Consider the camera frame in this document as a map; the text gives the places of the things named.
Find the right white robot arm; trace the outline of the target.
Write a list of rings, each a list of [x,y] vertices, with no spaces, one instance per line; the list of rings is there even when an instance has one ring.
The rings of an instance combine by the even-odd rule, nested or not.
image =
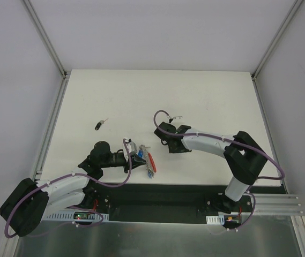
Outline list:
[[[222,195],[211,200],[214,209],[229,214],[241,205],[241,198],[257,180],[267,158],[264,151],[245,131],[229,136],[228,141],[216,135],[208,137],[188,125],[175,127],[162,122],[154,131],[170,153],[188,153],[192,150],[214,154],[226,160],[232,178]]]

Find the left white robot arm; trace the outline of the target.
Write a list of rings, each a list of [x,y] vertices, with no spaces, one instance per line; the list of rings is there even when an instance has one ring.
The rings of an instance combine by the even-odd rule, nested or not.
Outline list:
[[[97,142],[89,155],[70,173],[53,180],[23,179],[0,207],[6,221],[7,238],[24,237],[36,229],[43,218],[67,207],[89,208],[94,202],[90,192],[94,184],[114,188],[100,181],[105,168],[122,167],[127,176],[146,161],[139,156],[136,144],[123,139],[123,149],[110,150],[109,143]]]

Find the red handled keyring carabiner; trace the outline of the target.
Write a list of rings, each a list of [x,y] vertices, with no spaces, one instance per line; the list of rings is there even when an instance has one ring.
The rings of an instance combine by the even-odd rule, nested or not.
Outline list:
[[[146,147],[145,145],[140,145],[138,156],[145,160],[147,175],[150,179],[152,179],[157,172],[157,168],[151,153],[148,151],[148,148],[149,147]]]

